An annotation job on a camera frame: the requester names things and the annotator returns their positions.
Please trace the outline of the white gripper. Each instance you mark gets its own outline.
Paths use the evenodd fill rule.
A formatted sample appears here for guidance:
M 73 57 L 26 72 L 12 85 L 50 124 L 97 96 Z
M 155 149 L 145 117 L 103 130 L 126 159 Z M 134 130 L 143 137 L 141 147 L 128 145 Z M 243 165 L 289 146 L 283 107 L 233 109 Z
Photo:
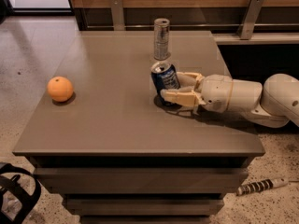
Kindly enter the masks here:
M 204 77 L 194 72 L 177 72 L 177 77 L 181 87 L 197 88 L 201 83 L 201 94 L 193 89 L 162 89 L 160 94 L 165 101 L 186 107 L 202 105 L 205 110 L 218 113 L 223 113 L 227 109 L 233 87 L 231 77 L 223 75 Z

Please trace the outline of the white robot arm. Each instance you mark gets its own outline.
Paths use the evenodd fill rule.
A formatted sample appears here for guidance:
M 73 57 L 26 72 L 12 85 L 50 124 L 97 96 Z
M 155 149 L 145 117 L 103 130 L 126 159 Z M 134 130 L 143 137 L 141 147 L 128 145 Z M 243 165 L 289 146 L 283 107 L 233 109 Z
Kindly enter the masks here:
M 210 112 L 236 112 L 244 119 L 270 128 L 288 122 L 299 126 L 299 80 L 274 74 L 265 83 L 233 79 L 225 75 L 177 73 L 179 89 L 163 89 L 167 102 L 201 106 Z

